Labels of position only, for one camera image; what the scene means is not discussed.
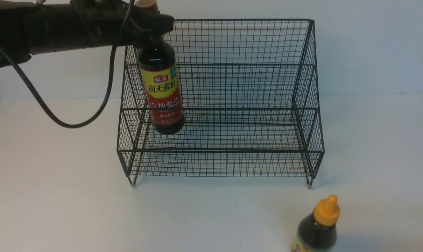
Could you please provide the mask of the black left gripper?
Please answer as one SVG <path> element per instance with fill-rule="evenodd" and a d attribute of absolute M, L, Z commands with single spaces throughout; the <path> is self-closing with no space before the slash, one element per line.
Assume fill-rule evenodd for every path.
<path fill-rule="evenodd" d="M 160 13 L 156 0 L 131 0 L 127 10 L 125 25 L 129 27 L 132 45 L 137 48 L 148 47 L 152 40 L 173 31 L 175 19 Z"/>

